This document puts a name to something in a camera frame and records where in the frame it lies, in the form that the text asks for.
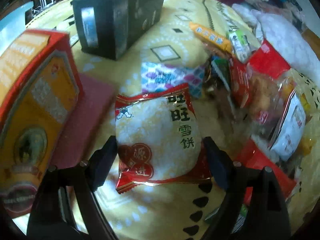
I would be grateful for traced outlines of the white red noodle packet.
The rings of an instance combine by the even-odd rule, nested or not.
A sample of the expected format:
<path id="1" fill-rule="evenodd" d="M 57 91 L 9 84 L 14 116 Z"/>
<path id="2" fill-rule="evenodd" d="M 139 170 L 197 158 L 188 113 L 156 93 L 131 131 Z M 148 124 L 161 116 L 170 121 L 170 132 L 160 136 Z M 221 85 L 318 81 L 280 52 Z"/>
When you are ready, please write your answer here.
<path id="1" fill-rule="evenodd" d="M 293 90 L 269 145 L 269 149 L 276 152 L 282 161 L 288 161 L 296 151 L 304 132 L 305 123 L 306 113 L 296 91 Z"/>

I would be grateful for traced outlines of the red white rice cracker pack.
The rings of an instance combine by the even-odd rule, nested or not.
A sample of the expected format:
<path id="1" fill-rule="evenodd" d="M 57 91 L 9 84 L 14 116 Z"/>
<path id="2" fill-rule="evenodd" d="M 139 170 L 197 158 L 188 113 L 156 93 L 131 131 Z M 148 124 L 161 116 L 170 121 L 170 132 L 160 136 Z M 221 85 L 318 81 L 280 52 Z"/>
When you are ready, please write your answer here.
<path id="1" fill-rule="evenodd" d="M 187 83 L 158 93 L 118 95 L 116 191 L 211 178 Z"/>

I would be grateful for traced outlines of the red orange gift box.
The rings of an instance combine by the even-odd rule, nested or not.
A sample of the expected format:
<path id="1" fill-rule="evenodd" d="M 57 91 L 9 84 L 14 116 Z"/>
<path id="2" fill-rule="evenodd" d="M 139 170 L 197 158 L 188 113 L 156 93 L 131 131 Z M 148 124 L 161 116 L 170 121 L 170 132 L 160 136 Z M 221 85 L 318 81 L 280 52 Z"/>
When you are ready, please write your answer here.
<path id="1" fill-rule="evenodd" d="M 1 55 L 1 205 L 11 218 L 30 212 L 82 94 L 67 33 L 27 29 Z"/>

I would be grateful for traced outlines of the purple patterned snack packet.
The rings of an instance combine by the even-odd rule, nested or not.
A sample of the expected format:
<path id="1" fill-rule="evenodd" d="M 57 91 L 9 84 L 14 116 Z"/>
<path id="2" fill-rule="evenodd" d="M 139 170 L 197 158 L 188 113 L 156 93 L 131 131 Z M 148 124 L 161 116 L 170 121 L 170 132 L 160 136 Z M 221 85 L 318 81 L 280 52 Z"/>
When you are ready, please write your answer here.
<path id="1" fill-rule="evenodd" d="M 188 68 L 161 63 L 141 64 L 141 88 L 143 93 L 158 93 L 183 83 L 189 86 L 189 94 L 194 98 L 202 95 L 204 66 Z"/>

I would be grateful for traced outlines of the red snack bag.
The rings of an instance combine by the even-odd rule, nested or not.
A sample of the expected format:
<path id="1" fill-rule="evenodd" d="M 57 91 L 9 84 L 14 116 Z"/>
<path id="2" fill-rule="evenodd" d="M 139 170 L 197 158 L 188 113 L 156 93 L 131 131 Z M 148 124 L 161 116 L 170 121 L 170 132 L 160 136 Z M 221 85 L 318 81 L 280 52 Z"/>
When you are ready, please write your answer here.
<path id="1" fill-rule="evenodd" d="M 267 39 L 249 58 L 247 63 L 254 71 L 273 79 L 281 77 L 291 69 L 285 59 L 274 49 Z"/>

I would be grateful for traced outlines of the green white snack packet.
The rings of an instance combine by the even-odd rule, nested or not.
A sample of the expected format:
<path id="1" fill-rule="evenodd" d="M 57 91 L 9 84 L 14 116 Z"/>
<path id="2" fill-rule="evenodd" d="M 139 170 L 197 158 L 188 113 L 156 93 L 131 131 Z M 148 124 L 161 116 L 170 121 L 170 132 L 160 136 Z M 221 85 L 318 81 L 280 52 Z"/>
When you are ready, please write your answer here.
<path id="1" fill-rule="evenodd" d="M 232 43 L 233 53 L 242 63 L 246 63 L 251 55 L 258 49 L 249 43 L 247 36 L 240 29 L 230 31 L 228 33 L 228 39 Z"/>

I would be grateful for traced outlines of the orange long snack packet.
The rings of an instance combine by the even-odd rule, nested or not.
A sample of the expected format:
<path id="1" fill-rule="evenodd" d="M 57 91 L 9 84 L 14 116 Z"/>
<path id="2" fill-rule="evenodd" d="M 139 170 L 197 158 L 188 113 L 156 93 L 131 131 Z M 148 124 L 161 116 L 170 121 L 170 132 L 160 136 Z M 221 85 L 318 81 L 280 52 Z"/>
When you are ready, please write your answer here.
<path id="1" fill-rule="evenodd" d="M 226 51 L 230 54 L 233 53 L 233 46 L 228 38 L 198 23 L 190 22 L 189 28 L 196 37 L 201 39 L 206 44 L 214 45 L 220 50 Z"/>

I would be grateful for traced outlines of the black rectangular box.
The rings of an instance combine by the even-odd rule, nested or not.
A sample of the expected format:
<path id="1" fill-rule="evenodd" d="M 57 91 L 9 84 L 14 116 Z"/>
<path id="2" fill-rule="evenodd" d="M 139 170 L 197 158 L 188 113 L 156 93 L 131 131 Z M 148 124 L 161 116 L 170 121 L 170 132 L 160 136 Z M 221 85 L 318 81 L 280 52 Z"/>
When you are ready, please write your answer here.
<path id="1" fill-rule="evenodd" d="M 154 24 L 164 0 L 73 0 L 81 50 L 118 60 Z"/>

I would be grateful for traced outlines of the white fluffy blanket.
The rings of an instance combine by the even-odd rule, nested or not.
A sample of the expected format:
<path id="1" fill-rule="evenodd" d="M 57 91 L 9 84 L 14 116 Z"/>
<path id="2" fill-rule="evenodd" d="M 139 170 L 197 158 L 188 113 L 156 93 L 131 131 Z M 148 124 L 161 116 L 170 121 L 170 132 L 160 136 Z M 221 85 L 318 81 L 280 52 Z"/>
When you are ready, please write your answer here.
<path id="1" fill-rule="evenodd" d="M 319 70 L 319 59 L 300 32 L 281 15 L 233 4 L 232 9 L 255 29 L 257 39 L 267 39 L 292 68 L 303 73 Z"/>

